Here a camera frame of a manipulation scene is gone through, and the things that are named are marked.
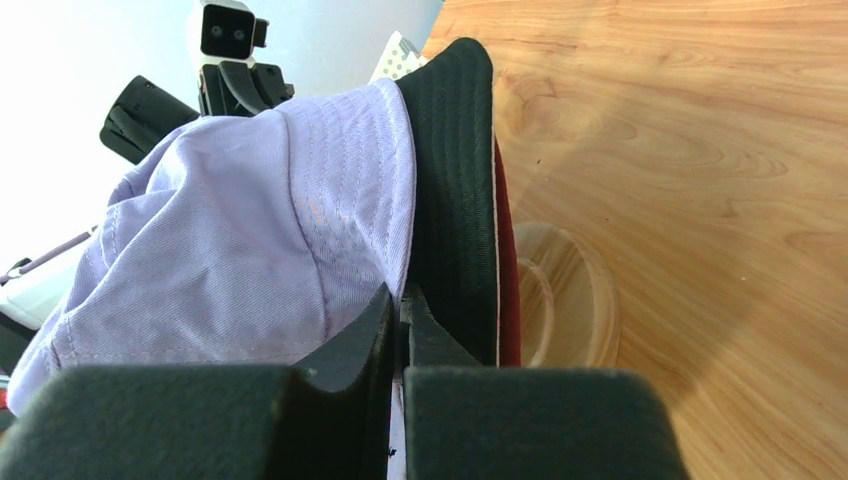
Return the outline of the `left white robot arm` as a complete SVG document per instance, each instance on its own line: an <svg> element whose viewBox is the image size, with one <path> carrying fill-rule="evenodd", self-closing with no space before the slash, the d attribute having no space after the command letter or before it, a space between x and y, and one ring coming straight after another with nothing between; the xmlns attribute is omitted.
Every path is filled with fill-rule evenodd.
<svg viewBox="0 0 848 480"><path fill-rule="evenodd" d="M130 163L140 163L173 130L202 116L251 117L294 97L294 86L272 64L223 61L199 72L199 110L143 76L135 77L112 105L101 143Z"/></svg>

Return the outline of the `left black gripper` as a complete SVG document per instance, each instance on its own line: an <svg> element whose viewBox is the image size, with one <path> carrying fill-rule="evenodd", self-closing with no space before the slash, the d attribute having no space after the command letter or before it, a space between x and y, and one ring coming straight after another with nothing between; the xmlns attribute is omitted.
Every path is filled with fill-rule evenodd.
<svg viewBox="0 0 848 480"><path fill-rule="evenodd" d="M199 105L203 116L252 117L291 100L294 85L273 64L222 61L199 71Z"/></svg>

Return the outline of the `lavender bucket hat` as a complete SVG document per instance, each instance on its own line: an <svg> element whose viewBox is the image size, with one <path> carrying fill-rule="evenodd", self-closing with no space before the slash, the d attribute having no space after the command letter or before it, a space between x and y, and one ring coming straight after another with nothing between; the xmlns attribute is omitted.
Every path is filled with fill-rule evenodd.
<svg viewBox="0 0 848 480"><path fill-rule="evenodd" d="M299 361L379 287L403 292L415 186L388 79L176 129L113 191L12 372L10 410L84 365Z"/></svg>

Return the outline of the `maroon bucket hat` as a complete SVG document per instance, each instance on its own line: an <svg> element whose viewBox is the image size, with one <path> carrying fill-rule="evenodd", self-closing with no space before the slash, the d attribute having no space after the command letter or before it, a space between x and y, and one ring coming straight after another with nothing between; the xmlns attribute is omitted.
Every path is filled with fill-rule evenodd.
<svg viewBox="0 0 848 480"><path fill-rule="evenodd" d="M513 222L503 160L494 143L495 200L497 210L499 319L498 362L500 367L521 366L521 308L518 262Z"/></svg>

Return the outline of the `beige bucket hat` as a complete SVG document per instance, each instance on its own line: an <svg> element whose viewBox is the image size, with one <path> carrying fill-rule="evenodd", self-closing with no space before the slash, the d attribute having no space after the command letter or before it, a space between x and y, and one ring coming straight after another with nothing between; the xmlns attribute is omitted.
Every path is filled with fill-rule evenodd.
<svg viewBox="0 0 848 480"><path fill-rule="evenodd" d="M493 66L460 38L397 82L412 128L416 207L408 280L477 361L498 362Z"/></svg>

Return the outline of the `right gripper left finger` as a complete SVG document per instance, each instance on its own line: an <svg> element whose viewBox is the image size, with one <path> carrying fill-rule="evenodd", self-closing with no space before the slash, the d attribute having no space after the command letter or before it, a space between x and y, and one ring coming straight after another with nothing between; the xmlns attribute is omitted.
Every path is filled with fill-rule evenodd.
<svg viewBox="0 0 848 480"><path fill-rule="evenodd" d="M393 302L293 366L85 367L7 433L5 479L382 479Z"/></svg>

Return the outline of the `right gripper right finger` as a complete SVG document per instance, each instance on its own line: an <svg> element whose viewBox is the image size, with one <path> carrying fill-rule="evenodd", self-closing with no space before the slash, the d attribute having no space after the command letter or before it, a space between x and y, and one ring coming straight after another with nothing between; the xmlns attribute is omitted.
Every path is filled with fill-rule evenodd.
<svg viewBox="0 0 848 480"><path fill-rule="evenodd" d="M618 369L485 367L407 290L410 479L685 479L667 409Z"/></svg>

